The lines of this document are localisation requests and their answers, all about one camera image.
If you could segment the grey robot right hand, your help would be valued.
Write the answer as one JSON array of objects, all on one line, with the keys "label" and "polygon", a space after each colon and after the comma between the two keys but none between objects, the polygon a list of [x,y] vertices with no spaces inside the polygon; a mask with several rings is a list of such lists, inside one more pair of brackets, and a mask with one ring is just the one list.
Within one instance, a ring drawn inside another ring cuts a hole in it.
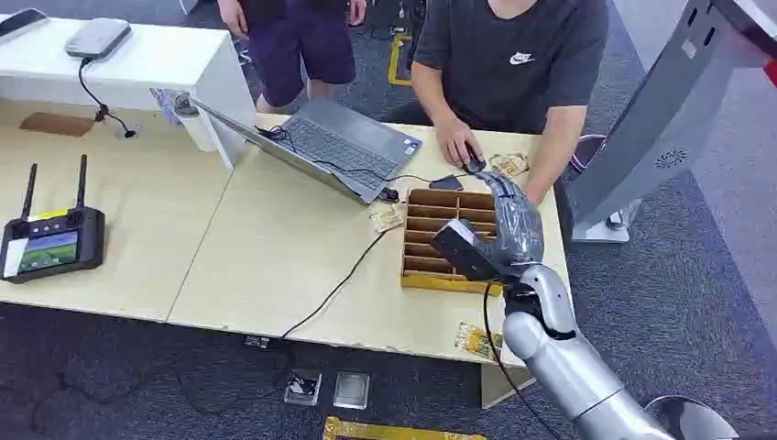
[{"label": "grey robot right hand", "polygon": [[500,173],[482,170],[475,176],[490,189],[495,208],[496,238],[477,248],[500,266],[542,263],[542,216],[518,185]]}]

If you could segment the seated person's right hand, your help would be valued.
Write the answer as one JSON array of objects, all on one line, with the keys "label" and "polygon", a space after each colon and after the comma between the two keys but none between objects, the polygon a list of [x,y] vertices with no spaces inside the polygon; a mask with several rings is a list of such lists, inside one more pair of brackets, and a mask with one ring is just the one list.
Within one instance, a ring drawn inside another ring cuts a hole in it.
[{"label": "seated person's right hand", "polygon": [[438,146],[446,161],[463,168],[472,158],[480,162],[485,160],[471,128],[457,116],[438,115],[432,122]]}]

